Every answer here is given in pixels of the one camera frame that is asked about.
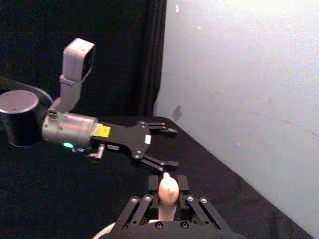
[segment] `silver cylindrical motor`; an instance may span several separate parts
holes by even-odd
[[[90,148],[90,137],[97,125],[97,118],[72,113],[54,113],[50,110],[42,126],[44,140],[62,143],[70,148]]]

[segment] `green led light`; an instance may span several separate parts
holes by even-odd
[[[64,143],[63,146],[64,146],[64,147],[67,147],[67,148],[73,148],[73,144],[67,143],[67,142]]]

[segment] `black tabletop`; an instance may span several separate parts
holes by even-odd
[[[159,117],[108,117],[126,126]],[[248,239],[312,238],[182,129],[152,137],[148,154],[180,162],[190,192],[206,196],[231,229]],[[61,145],[16,148],[0,135],[0,238],[91,238],[116,221],[131,196],[141,197],[151,173],[106,151],[100,163]]]

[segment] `black cloth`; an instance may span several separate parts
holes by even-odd
[[[103,118],[135,125],[165,118]],[[206,196],[231,229],[248,239],[310,239],[281,211],[182,129],[176,138],[152,137],[149,155],[180,162],[190,192]],[[149,172],[129,157],[106,151],[92,163],[61,145],[15,148],[0,136],[0,238],[91,238],[116,221],[131,196],[143,196]]]
[[[76,111],[153,114],[160,87],[165,0],[5,0],[0,3],[0,76],[59,96],[64,48],[96,44]]]

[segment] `white wall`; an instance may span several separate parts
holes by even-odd
[[[319,1],[168,0],[157,115],[178,105],[179,126],[319,238]]]

